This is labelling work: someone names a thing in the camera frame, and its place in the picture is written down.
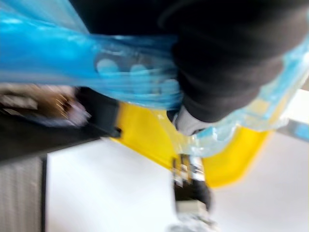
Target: plastic bag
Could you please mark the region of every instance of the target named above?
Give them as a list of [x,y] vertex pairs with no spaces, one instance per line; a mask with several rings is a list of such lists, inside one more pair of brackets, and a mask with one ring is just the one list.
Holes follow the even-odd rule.
[[2,82],[87,86],[145,107],[181,102],[169,48],[174,36],[87,35],[1,11]]

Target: black fabric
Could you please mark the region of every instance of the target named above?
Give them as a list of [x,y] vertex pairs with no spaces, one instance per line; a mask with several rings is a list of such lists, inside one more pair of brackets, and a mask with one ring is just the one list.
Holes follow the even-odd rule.
[[179,34],[173,48],[195,118],[215,122],[250,103],[283,69],[282,55],[307,33],[308,1],[212,0],[179,8],[161,24]]
[[70,0],[91,33],[175,33],[183,104],[215,122],[250,103],[307,33],[309,0]]

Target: white floor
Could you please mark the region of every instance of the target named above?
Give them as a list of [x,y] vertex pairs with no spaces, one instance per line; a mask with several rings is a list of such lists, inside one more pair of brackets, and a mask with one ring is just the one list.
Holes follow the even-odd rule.
[[[309,145],[275,134],[249,173],[214,191],[223,232],[307,232]],[[168,170],[110,140],[49,155],[47,232],[164,232],[176,221]]]
[[309,144],[275,133],[244,179],[215,191],[223,232],[308,232]]
[[176,221],[170,172],[112,142],[48,157],[47,232],[163,232]]

